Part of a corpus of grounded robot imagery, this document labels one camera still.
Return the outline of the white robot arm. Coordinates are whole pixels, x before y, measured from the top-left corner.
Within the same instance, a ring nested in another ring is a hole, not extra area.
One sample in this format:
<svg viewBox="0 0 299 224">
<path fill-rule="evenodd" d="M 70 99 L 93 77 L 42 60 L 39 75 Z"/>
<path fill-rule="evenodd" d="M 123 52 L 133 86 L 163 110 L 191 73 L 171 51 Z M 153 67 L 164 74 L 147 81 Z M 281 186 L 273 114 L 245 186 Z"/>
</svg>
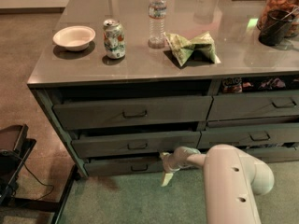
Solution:
<svg viewBox="0 0 299 224">
<path fill-rule="evenodd" d="M 207 224 L 262 224 L 255 202 L 274 187 L 271 168 L 237 147 L 220 144 L 206 154 L 190 147 L 162 152 L 165 187 L 173 174 L 196 167 L 203 171 Z"/>
</svg>

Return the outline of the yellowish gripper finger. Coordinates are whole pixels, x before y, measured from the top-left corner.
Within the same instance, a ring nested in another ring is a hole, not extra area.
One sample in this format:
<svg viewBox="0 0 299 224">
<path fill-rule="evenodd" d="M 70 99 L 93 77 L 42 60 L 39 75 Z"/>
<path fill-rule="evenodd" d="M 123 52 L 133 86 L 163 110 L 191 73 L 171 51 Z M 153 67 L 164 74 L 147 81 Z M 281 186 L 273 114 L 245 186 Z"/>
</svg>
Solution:
<svg viewBox="0 0 299 224">
<path fill-rule="evenodd" d="M 164 168 L 161 186 L 166 187 L 169 184 L 174 174 L 174 169 L 171 164 L 172 155 L 168 152 L 162 152 L 160 154 L 160 158 L 163 162 L 163 168 Z"/>
</svg>

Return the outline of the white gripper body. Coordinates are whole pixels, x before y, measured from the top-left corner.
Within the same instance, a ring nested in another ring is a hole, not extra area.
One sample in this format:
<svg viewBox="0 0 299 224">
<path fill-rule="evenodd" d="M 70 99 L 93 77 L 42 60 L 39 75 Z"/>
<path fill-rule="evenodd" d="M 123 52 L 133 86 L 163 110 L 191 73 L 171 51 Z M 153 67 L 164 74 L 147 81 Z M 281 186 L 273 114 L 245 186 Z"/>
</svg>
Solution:
<svg viewBox="0 0 299 224">
<path fill-rule="evenodd" d="M 200 151 L 191 147 L 177 147 L 173 153 L 163 152 L 162 162 L 166 173 L 174 173 L 180 169 L 196 166 L 192 161 L 194 155 L 200 155 Z"/>
</svg>

